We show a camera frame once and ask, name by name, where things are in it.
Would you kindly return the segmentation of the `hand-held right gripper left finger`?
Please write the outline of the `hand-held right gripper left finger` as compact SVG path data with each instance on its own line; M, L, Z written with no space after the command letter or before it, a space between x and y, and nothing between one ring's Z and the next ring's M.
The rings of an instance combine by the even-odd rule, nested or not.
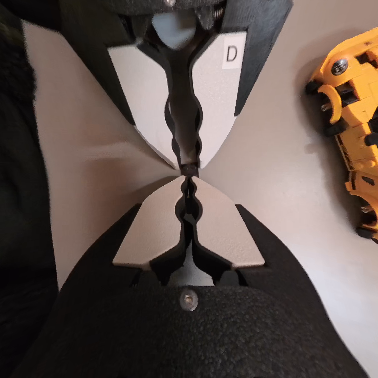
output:
M113 265L152 271L161 284L168 284L186 257L182 219L186 185L187 177L179 176L142 202Z

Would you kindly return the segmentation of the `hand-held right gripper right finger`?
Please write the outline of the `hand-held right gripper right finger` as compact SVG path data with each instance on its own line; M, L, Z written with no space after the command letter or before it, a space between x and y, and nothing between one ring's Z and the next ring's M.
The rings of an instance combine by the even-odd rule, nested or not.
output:
M225 272L259 268L265 260L236 204L202 179L191 178L192 258L214 284Z

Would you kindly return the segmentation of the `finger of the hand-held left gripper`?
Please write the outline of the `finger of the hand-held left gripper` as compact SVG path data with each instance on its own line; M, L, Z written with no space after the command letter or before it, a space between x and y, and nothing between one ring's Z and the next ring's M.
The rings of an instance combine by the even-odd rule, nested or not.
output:
M169 83L158 62L159 53L146 44L108 48L111 62L129 106L135 129L144 141L170 166L179 169L173 150L173 133L166 115Z
M246 43L246 31L215 36L192 65L193 92L200 105L199 167L205 168L230 133Z

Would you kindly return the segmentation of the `yellow lego car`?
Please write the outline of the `yellow lego car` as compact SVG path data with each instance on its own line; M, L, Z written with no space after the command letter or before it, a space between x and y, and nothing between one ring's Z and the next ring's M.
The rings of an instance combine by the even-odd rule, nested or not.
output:
M357 234L378 240L378 29L335 46L312 73L305 93L317 97L324 135L334 138L361 201Z

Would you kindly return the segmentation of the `black lego plate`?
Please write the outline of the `black lego plate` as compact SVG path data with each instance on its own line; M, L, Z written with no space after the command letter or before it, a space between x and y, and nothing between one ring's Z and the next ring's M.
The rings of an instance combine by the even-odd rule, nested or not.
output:
M186 215L185 219L195 225L200 215L200 205L196 198L196 184L193 177L198 176L198 168L196 164L184 164L181 173L187 178L185 194Z

